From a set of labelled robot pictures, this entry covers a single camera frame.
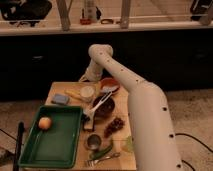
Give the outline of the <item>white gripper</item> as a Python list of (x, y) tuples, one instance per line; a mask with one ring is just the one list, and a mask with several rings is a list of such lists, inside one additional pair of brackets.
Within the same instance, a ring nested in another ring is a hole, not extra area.
[(80, 82), (96, 82), (99, 79), (99, 73), (96, 70), (87, 68), (85, 73), (80, 77)]

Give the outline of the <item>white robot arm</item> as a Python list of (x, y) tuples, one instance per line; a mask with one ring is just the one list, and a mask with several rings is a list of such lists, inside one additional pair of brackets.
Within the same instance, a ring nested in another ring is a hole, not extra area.
[(99, 81), (107, 70), (128, 92), (128, 113), (137, 171), (184, 171), (167, 98), (162, 89), (113, 58), (113, 48), (93, 44), (83, 78)]

